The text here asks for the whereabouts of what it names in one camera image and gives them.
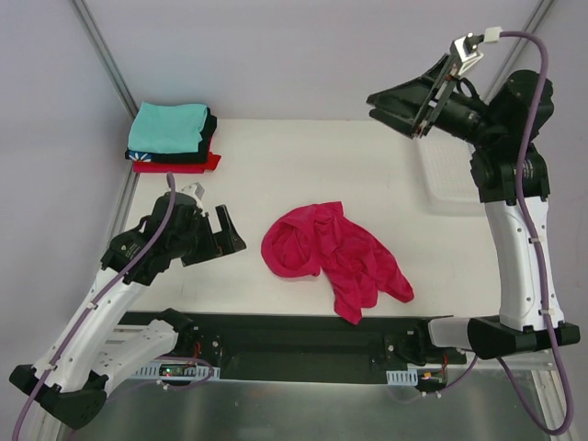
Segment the white plastic laundry basket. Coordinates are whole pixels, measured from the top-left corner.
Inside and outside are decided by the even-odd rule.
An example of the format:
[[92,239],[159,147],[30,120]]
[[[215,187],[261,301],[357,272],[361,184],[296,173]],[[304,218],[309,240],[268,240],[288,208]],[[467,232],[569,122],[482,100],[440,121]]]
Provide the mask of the white plastic laundry basket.
[[470,175],[473,147],[441,130],[416,141],[431,210],[445,216],[483,214],[478,189]]

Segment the pink t shirt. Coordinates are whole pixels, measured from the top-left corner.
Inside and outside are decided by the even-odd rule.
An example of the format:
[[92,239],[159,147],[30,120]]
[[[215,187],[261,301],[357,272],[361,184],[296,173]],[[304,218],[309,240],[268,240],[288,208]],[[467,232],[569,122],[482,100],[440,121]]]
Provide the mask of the pink t shirt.
[[391,253],[372,233],[350,221],[340,201],[299,207],[276,220],[261,242],[267,267],[282,278],[325,274],[334,312],[357,325],[379,293],[409,303],[413,287]]

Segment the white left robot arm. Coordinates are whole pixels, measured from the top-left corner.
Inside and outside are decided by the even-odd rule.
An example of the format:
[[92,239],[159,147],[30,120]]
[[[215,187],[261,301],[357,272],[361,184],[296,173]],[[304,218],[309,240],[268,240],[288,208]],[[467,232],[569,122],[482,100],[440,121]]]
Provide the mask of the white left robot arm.
[[227,208],[215,210],[218,232],[197,194],[167,192],[156,199],[151,214],[111,240],[84,302],[51,349],[34,364],[16,366],[10,382],[77,430],[99,414],[121,382],[153,359],[193,357],[196,325],[172,308],[119,349],[106,352],[103,346],[132,303],[173,261],[192,266],[245,250]]

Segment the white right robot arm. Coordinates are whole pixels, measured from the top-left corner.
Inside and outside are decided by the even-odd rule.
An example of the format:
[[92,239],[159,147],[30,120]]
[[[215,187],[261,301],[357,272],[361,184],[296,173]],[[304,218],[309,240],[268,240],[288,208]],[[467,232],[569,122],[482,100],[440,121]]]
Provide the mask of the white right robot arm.
[[575,345],[580,328],[567,322],[550,273],[547,241],[548,167],[533,142],[519,149],[538,73],[511,73],[489,103],[444,55],[426,73],[367,97],[370,117],[414,139],[436,128],[474,148],[470,174],[496,249],[501,304],[493,316],[430,320],[413,351],[435,362],[447,347],[482,359]]

